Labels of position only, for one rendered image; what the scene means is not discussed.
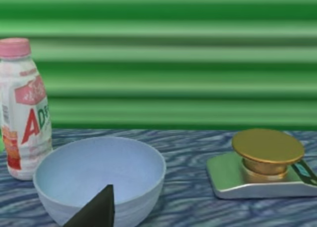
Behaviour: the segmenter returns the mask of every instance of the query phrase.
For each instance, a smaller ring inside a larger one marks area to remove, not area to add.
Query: kitchen scale
[[[293,136],[267,129],[238,132],[234,152],[210,158],[207,170],[222,199],[317,196],[317,177]]]

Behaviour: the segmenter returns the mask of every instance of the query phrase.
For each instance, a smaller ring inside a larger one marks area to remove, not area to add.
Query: blue patterned tablecloth
[[[140,227],[317,227],[317,198],[220,200],[206,161],[231,151],[230,131],[54,130],[53,145],[94,136],[138,139],[157,148],[167,162],[160,199]],[[317,132],[290,132],[306,147],[317,171]],[[0,227],[57,227],[41,205],[32,182],[13,179],[0,154]]]

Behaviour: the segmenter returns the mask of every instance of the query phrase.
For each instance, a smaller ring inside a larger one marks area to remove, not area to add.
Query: gold round plate
[[[234,150],[244,158],[268,164],[292,164],[304,156],[303,145],[286,133],[269,129],[249,129],[232,139]]]

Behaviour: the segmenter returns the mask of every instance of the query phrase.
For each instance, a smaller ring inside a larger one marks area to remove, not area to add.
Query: pink bottle cap
[[[27,38],[6,38],[0,40],[0,57],[12,58],[31,54],[30,42]]]

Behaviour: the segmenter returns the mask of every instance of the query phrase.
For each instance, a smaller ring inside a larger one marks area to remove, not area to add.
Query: digital display
[[[317,186],[317,177],[304,160],[293,164],[292,168],[304,183]]]

